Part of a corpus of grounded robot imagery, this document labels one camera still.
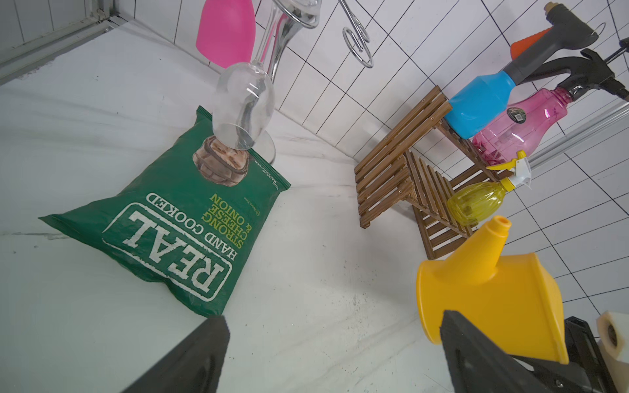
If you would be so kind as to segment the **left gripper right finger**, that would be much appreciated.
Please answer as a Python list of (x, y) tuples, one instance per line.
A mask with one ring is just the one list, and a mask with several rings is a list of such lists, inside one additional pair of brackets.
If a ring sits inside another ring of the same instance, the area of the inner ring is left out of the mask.
[(444, 312), (440, 327), (455, 392), (564, 392), (506, 354), (463, 314)]

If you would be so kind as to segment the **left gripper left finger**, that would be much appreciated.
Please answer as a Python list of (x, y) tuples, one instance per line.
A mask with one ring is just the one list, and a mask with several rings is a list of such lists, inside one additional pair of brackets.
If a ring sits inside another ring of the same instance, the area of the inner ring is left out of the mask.
[(125, 391), (216, 392), (229, 339), (225, 317), (211, 316)]

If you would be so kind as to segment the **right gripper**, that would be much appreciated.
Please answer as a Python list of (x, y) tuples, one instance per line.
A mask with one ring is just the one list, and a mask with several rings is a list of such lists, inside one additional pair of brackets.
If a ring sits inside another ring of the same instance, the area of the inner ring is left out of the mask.
[(588, 323), (577, 317), (565, 319), (569, 363), (514, 357), (552, 392), (618, 392)]

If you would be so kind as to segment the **yellow watering can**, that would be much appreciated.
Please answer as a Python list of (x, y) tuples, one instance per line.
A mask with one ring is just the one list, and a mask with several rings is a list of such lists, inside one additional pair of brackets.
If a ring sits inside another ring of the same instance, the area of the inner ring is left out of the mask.
[(445, 311), (458, 311), (507, 354), (566, 365), (559, 286), (536, 254), (503, 255), (511, 226), (495, 216), (445, 260), (419, 266), (416, 296), (424, 333), (441, 344)]

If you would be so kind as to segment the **yellow spray bottle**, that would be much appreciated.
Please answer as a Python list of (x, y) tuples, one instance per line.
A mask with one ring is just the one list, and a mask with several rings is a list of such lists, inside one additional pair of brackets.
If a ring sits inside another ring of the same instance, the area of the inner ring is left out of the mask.
[(500, 208), (505, 195), (514, 191), (517, 186), (531, 186), (532, 169), (524, 150), (517, 151), (517, 157), (511, 161), (487, 168), (496, 171), (509, 170), (512, 175), (497, 182), (466, 186), (447, 200), (449, 213), (463, 226), (475, 227), (490, 218)]

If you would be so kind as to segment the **blue spray bottle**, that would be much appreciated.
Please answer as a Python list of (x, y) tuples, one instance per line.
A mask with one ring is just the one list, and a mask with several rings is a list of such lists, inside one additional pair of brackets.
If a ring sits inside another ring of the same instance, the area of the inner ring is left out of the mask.
[(463, 139), (471, 139), (506, 110), (512, 90), (562, 49), (578, 50), (594, 44), (599, 35), (562, 3), (544, 7), (550, 29), (500, 72), (481, 75), (450, 100), (445, 119)]

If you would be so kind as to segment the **pink pressure sprayer bottle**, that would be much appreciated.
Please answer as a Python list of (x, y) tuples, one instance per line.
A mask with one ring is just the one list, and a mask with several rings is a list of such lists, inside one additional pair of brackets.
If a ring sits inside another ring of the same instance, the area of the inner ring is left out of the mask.
[(489, 165), (514, 160), (519, 151), (531, 156), (550, 127), (568, 114), (568, 105), (588, 91), (602, 89), (628, 99), (625, 86), (616, 80), (609, 63), (628, 51), (628, 39), (606, 59), (591, 49), (581, 50), (579, 57), (562, 57), (541, 65), (527, 77), (528, 81), (567, 74), (555, 89), (541, 89), (529, 98), (514, 103), (487, 127), (471, 138), (471, 143)]

